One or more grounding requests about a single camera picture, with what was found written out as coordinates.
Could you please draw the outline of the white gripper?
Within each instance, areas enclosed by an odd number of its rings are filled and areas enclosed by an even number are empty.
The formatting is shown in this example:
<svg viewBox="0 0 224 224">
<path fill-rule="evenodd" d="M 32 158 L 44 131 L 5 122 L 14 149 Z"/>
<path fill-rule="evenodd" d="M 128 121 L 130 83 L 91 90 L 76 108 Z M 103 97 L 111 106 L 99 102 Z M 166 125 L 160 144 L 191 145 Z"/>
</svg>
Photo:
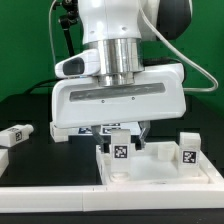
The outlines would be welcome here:
<svg viewBox="0 0 224 224">
<path fill-rule="evenodd" d="M 62 129 L 92 126 L 102 153 L 109 152 L 109 144 L 100 135 L 100 125 L 139 122 L 141 132 L 135 148 L 142 150 L 149 121 L 178 118 L 186 111 L 180 63 L 147 66 L 134 75 L 132 84 L 121 86 L 100 86 L 99 71 L 96 49 L 56 64 L 55 73 L 61 80 L 52 91 L 52 120 Z"/>
</svg>

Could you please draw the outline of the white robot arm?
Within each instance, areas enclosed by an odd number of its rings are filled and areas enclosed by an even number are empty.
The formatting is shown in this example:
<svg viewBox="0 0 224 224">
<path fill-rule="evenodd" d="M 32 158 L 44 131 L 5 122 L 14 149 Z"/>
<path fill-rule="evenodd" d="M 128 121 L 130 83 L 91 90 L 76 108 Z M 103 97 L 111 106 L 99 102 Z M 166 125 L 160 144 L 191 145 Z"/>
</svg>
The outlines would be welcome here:
<svg viewBox="0 0 224 224">
<path fill-rule="evenodd" d="M 55 65 L 53 124 L 89 127 L 103 150 L 106 124 L 137 122 L 138 147 L 152 120 L 186 111 L 182 63 L 144 59 L 141 43 L 178 38 L 192 19 L 192 0 L 78 0 L 84 51 Z"/>
</svg>

